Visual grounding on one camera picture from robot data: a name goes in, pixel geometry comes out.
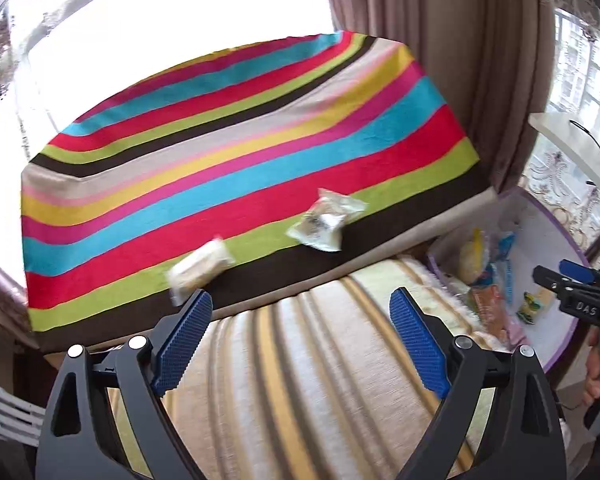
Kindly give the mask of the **person's right hand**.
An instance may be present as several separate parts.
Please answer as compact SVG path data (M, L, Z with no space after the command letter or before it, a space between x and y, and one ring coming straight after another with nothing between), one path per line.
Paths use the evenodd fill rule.
M586 360L586 377L583 391L583 403L591 406L600 397L600 329L593 326L588 334L588 345L590 353Z

